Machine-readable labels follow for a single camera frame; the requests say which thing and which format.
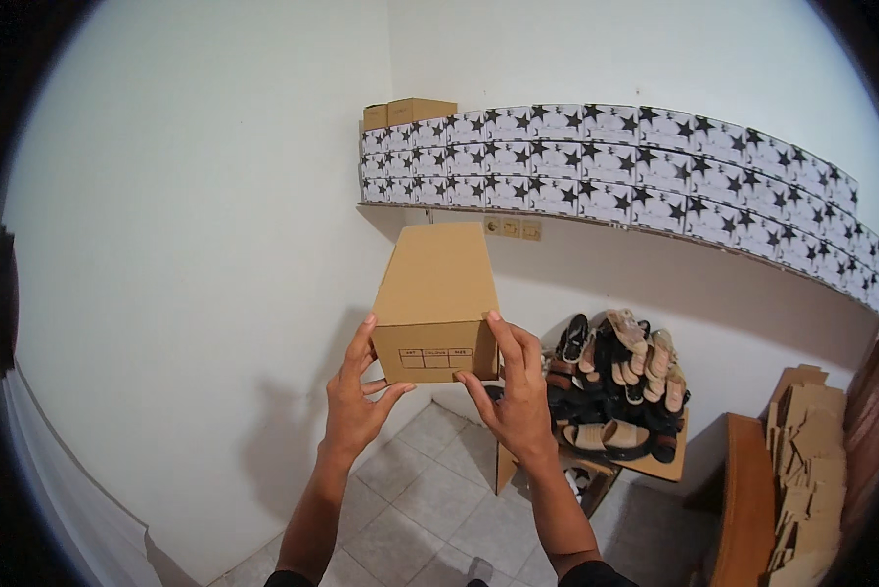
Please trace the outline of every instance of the forearm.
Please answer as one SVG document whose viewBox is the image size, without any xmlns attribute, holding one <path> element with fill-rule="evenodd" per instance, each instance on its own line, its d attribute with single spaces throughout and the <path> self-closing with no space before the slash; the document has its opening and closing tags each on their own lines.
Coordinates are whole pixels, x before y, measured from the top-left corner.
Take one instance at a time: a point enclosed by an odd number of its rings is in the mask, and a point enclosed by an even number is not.
<svg viewBox="0 0 879 587">
<path fill-rule="evenodd" d="M 320 450 L 316 467 L 282 536 L 278 570 L 295 571 L 317 585 L 335 548 L 351 462 Z"/>
<path fill-rule="evenodd" d="M 595 534 L 566 482 L 556 452 L 528 463 L 525 470 L 537 535 L 558 576 L 563 578 L 584 561 L 600 560 Z"/>
</svg>

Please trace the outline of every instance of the right hand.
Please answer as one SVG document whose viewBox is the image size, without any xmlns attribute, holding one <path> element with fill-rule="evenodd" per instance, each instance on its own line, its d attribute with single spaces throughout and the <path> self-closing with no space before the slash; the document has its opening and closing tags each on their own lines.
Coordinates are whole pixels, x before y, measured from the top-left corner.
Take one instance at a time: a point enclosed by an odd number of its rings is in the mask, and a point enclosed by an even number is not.
<svg viewBox="0 0 879 587">
<path fill-rule="evenodd" d="M 468 371 L 455 378 L 466 385 L 481 420 L 524 467 L 557 457 L 550 432 L 547 384 L 541 372 L 541 342 L 528 331 L 504 322 L 492 310 L 485 319 L 504 356 L 504 397 L 493 402 Z"/>
</svg>

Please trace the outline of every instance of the brown cardboard box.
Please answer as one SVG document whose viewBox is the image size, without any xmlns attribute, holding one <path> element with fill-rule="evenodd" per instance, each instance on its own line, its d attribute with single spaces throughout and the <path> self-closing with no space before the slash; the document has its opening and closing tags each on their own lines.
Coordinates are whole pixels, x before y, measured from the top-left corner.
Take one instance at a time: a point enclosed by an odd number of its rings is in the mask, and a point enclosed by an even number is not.
<svg viewBox="0 0 879 587">
<path fill-rule="evenodd" d="M 386 104 L 372 104 L 364 109 L 364 130 L 386 128 Z"/>
<path fill-rule="evenodd" d="M 456 371 L 497 379 L 498 310 L 479 223 L 407 226 L 377 291 L 372 338 L 390 383 L 454 382 Z"/>
<path fill-rule="evenodd" d="M 459 105 L 455 102 L 424 100 L 422 98 L 393 100 L 386 106 L 386 123 L 388 126 L 396 126 L 417 120 L 450 116 L 458 110 Z"/>
</svg>

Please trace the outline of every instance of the hand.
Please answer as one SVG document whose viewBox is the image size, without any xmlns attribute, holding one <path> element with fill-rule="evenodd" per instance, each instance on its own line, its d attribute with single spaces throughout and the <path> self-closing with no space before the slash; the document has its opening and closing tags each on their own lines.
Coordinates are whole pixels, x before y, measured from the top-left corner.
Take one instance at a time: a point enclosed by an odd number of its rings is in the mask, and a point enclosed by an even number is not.
<svg viewBox="0 0 879 587">
<path fill-rule="evenodd" d="M 488 313 L 488 327 L 504 356 L 504 397 L 493 402 L 479 379 L 468 371 L 455 377 L 466 384 L 481 420 L 525 467 L 557 458 L 550 432 L 547 384 L 541 373 L 541 342 L 528 331 Z"/>
<path fill-rule="evenodd" d="M 358 326 L 355 338 L 344 352 L 341 369 L 326 386 L 328 392 L 328 420 L 325 439 L 319 444 L 319 455 L 337 459 L 349 467 L 377 438 L 390 409 L 404 393 L 417 388 L 413 383 L 394 383 L 387 387 L 386 380 L 361 383 L 361 375 L 377 359 L 371 333 L 377 325 L 377 316 L 368 314 Z M 377 401 L 366 395 L 386 392 Z"/>
</svg>

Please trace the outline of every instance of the white curtain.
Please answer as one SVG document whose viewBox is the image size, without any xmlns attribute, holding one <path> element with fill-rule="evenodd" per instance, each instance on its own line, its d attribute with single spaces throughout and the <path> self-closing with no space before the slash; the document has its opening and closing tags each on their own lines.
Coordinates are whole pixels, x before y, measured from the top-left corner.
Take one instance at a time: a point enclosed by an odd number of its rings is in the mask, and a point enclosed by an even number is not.
<svg viewBox="0 0 879 587">
<path fill-rule="evenodd" d="M 92 585 L 161 587 L 146 557 L 146 527 L 81 468 L 55 434 L 22 373 L 2 382 L 16 455 L 65 554 Z"/>
</svg>

